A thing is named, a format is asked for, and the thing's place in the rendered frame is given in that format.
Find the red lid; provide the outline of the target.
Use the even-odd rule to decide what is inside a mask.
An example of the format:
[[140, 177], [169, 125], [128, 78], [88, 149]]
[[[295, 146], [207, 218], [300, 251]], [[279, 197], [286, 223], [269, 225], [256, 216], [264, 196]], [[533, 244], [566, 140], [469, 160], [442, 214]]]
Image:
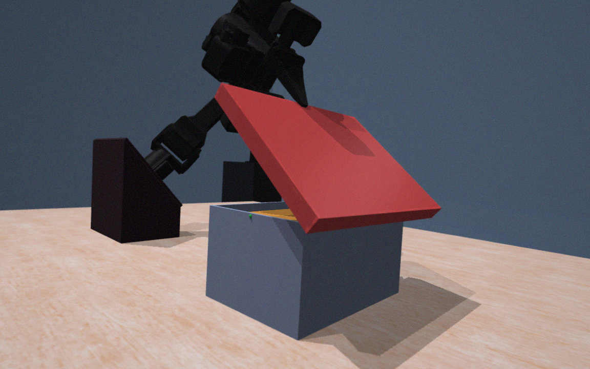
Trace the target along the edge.
[[350, 115], [224, 83], [215, 99], [306, 234], [441, 209]]

